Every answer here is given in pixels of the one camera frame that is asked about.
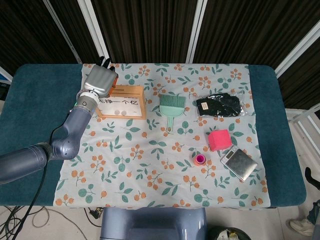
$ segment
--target shoe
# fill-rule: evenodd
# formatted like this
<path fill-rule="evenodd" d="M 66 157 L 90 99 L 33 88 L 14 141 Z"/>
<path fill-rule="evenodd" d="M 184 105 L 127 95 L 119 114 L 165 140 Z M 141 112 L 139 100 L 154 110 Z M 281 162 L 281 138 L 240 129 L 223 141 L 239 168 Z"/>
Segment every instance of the shoe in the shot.
<path fill-rule="evenodd" d="M 293 230 L 295 230 L 299 234 L 308 236 L 308 237 L 312 236 L 315 229 L 315 225 L 313 225 L 306 218 L 303 220 L 290 220 L 289 225 L 291 228 L 293 228 Z"/>

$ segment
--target floral tablecloth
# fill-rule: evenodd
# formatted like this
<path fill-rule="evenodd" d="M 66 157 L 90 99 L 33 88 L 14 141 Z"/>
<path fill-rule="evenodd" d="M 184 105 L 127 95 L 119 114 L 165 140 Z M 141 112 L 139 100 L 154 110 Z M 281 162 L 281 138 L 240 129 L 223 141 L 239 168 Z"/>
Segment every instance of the floral tablecloth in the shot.
<path fill-rule="evenodd" d="M 92 69 L 84 64 L 82 82 Z M 114 64 L 119 85 L 144 86 L 147 119 L 94 115 L 78 156 L 64 161 L 54 198 L 67 207 L 230 207 L 270 206 L 256 132 L 256 117 L 245 64 Z M 244 94 L 246 116 L 198 117 L 194 101 L 214 93 Z M 186 97 L 185 111 L 166 131 L 159 94 Z M 232 143 L 258 166 L 241 182 L 221 163 L 226 151 L 211 152 L 208 134 L 227 129 Z M 195 166 L 196 154 L 204 166 Z"/>

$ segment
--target wooden box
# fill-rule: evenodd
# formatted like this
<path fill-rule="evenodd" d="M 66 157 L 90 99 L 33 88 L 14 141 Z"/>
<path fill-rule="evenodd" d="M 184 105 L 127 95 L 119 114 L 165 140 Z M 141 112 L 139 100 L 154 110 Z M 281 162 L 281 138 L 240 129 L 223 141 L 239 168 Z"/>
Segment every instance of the wooden box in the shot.
<path fill-rule="evenodd" d="M 110 97 L 99 99 L 100 118 L 142 119 L 147 117 L 143 86 L 116 85 Z"/>

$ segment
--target white paper sign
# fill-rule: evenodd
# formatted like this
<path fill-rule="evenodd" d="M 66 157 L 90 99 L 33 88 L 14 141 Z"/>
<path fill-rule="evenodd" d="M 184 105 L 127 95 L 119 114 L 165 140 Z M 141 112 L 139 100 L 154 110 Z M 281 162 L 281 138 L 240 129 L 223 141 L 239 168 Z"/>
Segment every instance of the white paper sign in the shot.
<path fill-rule="evenodd" d="M 103 115 L 141 117 L 139 98 L 111 96 L 99 99 L 98 108 Z"/>

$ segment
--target pink cube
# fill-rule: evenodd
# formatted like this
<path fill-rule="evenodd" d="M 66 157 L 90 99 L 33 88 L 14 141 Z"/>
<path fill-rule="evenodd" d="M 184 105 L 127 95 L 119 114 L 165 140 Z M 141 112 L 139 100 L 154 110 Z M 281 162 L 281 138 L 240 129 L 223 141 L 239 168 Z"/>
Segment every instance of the pink cube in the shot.
<path fill-rule="evenodd" d="M 211 151 L 227 149 L 232 145 L 229 132 L 226 129 L 212 131 L 208 139 Z"/>

